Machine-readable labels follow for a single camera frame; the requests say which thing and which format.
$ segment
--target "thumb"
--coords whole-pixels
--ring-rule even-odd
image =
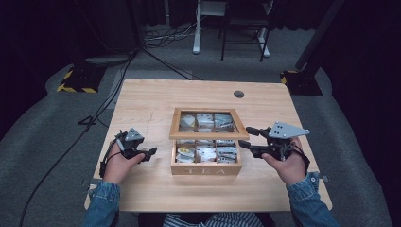
[[[262,154],[262,158],[273,168],[277,168],[279,165],[282,164],[282,162],[278,161],[268,153]]]

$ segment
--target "wooden box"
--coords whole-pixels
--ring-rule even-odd
[[[237,175],[250,137],[234,109],[176,108],[169,138],[173,175]]]

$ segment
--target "wooden box lid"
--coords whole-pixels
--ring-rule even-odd
[[[200,115],[205,116],[210,114],[213,116],[211,121],[214,123],[206,123],[212,123],[212,125],[214,125],[205,127],[202,125],[205,122],[200,122],[199,117]],[[231,116],[232,123],[220,125],[216,121],[217,118],[215,118],[219,116]],[[175,108],[169,138],[172,140],[249,140],[250,136],[245,130],[235,109]]]

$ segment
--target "table leg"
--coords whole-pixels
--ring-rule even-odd
[[[197,28],[195,31],[194,48],[192,50],[194,54],[199,54],[201,52],[201,2],[202,0],[198,0]]]

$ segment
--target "person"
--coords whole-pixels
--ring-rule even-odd
[[[292,138],[291,143],[295,145],[296,149],[302,148],[298,137]],[[103,180],[97,184],[94,191],[89,193],[91,203],[86,211],[83,227],[114,226],[117,223],[120,199],[119,185],[128,176],[131,169],[145,157],[144,154],[139,154],[127,160],[122,155],[118,155],[119,152],[120,149],[115,144],[109,154],[109,157],[113,156],[113,158],[108,161]],[[320,199],[318,193],[319,173],[305,173],[305,164],[299,154],[293,152],[284,162],[274,159],[269,154],[263,154],[262,158],[277,171],[280,179],[286,184],[291,212],[298,226],[340,226]],[[249,213],[214,214],[208,216],[208,219],[200,225],[188,224],[187,226],[213,226],[216,224],[213,220],[229,222],[232,217],[246,218],[241,215],[249,215]],[[172,218],[173,221],[179,219],[174,215],[162,215],[162,217],[166,218],[165,226],[171,224],[168,221]]]

